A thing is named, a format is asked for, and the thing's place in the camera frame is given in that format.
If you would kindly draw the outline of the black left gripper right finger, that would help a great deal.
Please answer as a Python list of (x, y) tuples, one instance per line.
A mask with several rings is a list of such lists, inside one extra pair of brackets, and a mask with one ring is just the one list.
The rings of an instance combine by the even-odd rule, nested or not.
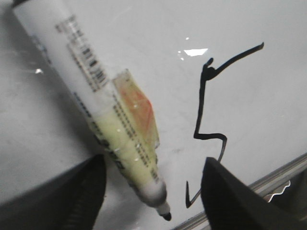
[(307, 225), (266, 202), (215, 158), (206, 158), (201, 200), (213, 230), (305, 230)]

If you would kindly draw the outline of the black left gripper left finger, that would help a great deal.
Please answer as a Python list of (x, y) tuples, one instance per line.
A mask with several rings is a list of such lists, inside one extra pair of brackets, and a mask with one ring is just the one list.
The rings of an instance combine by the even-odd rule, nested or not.
[(106, 164), (95, 155), (0, 206), (2, 230), (91, 230), (106, 191)]

